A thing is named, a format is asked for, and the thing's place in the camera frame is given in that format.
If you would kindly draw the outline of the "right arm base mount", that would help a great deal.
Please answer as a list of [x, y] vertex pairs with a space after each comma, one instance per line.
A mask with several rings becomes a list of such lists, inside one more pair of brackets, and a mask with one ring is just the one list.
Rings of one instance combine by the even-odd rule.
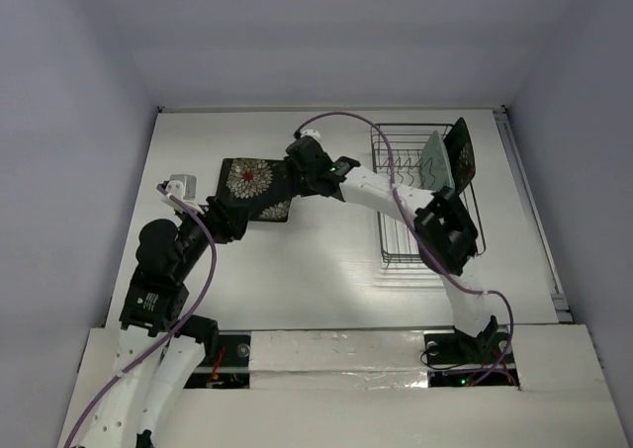
[[424, 334], [424, 349], [419, 361], [426, 368], [430, 388], [467, 388], [479, 380], [493, 365], [494, 369], [477, 387], [519, 387], [513, 353], [508, 351], [503, 360], [499, 357], [507, 342], [507, 333], [496, 334], [491, 346], [482, 355], [469, 355], [459, 347], [452, 332]]

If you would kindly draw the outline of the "light green round plate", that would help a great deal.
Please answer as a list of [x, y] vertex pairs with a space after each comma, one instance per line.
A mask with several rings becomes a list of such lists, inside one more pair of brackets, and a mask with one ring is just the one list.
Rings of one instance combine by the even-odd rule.
[[434, 131], [421, 151], [419, 172], [421, 188], [440, 191], [455, 188], [448, 151], [438, 131]]

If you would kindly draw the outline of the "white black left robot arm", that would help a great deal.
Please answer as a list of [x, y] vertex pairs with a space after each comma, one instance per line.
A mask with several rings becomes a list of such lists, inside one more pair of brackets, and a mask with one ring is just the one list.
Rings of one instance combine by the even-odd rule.
[[205, 252], [243, 237], [249, 211], [216, 197], [197, 207], [163, 196], [181, 222], [141, 229], [111, 378], [71, 429], [68, 447], [156, 446], [194, 369], [222, 356], [217, 322], [185, 306], [185, 280]]

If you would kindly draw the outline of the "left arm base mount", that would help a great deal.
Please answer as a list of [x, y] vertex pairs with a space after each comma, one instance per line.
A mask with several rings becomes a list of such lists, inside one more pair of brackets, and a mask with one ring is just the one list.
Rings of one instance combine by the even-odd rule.
[[186, 389], [248, 389], [251, 333], [221, 332], [214, 358], [205, 359], [189, 376]]

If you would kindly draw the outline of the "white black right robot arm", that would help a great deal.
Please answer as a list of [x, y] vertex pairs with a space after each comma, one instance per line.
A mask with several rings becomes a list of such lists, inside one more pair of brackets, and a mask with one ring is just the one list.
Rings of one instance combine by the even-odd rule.
[[331, 159], [319, 141], [307, 135], [286, 148], [285, 161], [295, 195], [333, 198], [405, 224], [423, 264], [443, 282], [457, 353], [468, 361], [484, 360], [498, 323], [475, 276], [478, 232], [456, 191], [400, 186], [355, 159]]

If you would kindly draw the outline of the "black white floral square plate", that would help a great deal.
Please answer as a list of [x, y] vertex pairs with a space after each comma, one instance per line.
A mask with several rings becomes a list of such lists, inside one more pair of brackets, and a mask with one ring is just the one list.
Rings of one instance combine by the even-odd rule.
[[249, 209], [253, 222], [285, 223], [292, 186], [284, 160], [225, 158], [216, 196], [225, 204]]

